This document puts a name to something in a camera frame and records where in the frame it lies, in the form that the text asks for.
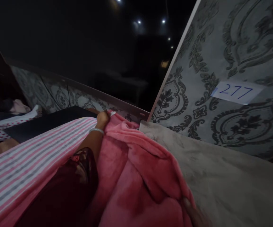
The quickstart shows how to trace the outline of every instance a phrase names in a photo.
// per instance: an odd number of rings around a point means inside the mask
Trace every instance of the white bedsheet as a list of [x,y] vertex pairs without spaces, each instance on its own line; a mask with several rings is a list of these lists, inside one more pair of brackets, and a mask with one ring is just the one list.
[[273,164],[142,121],[139,130],[177,159],[213,226],[273,227]]

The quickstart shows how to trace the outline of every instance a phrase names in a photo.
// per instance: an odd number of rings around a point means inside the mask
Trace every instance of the damask wallpaper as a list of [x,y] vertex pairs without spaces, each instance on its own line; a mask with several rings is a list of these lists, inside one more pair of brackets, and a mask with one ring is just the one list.
[[56,82],[54,80],[42,77],[43,81],[53,95],[57,105],[51,95],[46,90],[39,75],[31,73],[27,70],[11,66],[11,69],[16,77],[24,96],[26,97],[28,104],[33,108],[36,104],[41,105],[47,113],[53,113],[60,109],[65,109],[69,106],[80,106],[84,109],[94,108],[99,111],[106,109],[113,109],[120,115],[124,116],[129,121],[140,122],[141,120],[105,101],[95,98],[85,92],[68,86],[69,98],[67,86]]
[[[210,97],[222,80],[266,86],[249,105]],[[202,0],[152,119],[194,139],[273,157],[273,0]]]

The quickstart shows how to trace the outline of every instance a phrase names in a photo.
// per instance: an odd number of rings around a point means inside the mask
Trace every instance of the paper label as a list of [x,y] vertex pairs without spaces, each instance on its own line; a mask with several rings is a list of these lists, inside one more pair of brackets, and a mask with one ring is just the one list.
[[264,88],[265,86],[254,83],[226,80],[218,83],[211,96],[247,105]]

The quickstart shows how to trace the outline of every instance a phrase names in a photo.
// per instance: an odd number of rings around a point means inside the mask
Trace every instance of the pink and gray striped fabric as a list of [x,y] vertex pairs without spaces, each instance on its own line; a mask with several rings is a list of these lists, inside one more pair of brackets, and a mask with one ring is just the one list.
[[16,223],[96,123],[91,117],[77,119],[0,155],[0,226]]

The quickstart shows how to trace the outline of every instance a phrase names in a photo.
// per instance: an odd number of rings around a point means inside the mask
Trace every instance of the white bracelet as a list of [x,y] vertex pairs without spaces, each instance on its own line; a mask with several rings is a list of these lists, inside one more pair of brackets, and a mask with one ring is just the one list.
[[89,133],[91,133],[92,131],[99,131],[100,133],[102,133],[104,135],[104,131],[101,129],[93,128],[93,129],[89,130]]

